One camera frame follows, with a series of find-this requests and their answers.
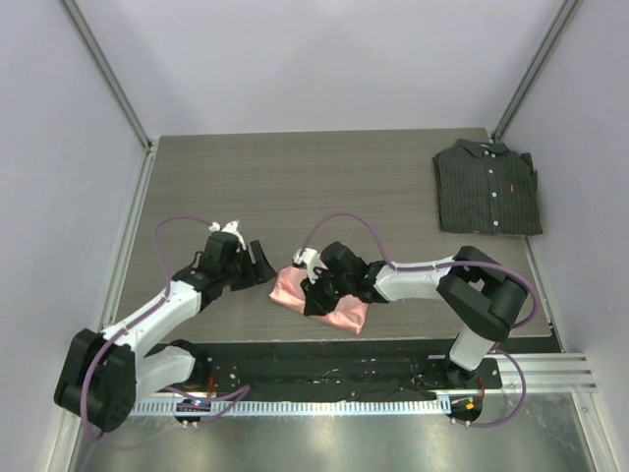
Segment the pink satin napkin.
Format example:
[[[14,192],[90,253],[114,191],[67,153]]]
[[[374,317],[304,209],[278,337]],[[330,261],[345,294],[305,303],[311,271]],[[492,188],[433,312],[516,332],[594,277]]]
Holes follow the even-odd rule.
[[[282,268],[276,278],[274,287],[269,294],[272,302],[283,306],[295,313],[318,320],[323,324],[359,334],[367,319],[368,304],[360,299],[347,295],[340,299],[335,309],[323,316],[307,316],[305,314],[306,295],[301,287],[303,281],[308,281],[304,269],[288,266]]]

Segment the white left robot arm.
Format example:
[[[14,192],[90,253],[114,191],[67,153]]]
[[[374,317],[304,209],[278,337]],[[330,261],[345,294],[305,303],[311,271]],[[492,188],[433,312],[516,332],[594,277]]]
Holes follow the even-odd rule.
[[[211,376],[207,351],[182,339],[166,346],[161,340],[224,290],[251,288],[275,275],[260,241],[245,243],[234,230],[211,233],[193,262],[172,274],[151,301],[106,329],[85,328],[73,337],[54,403],[110,433],[138,400],[165,387],[202,390]]]

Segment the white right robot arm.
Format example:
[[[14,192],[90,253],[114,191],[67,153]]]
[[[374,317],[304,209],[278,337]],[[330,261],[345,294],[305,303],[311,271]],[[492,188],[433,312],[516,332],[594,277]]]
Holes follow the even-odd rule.
[[[464,388],[474,382],[485,355],[509,337],[533,294],[526,279],[472,246],[450,258],[409,265],[366,263],[347,246],[334,242],[322,252],[298,251],[293,266],[306,271],[301,287],[307,316],[332,312],[346,296],[366,304],[407,299],[445,302],[463,328],[437,368],[441,379],[429,383],[432,387]]]

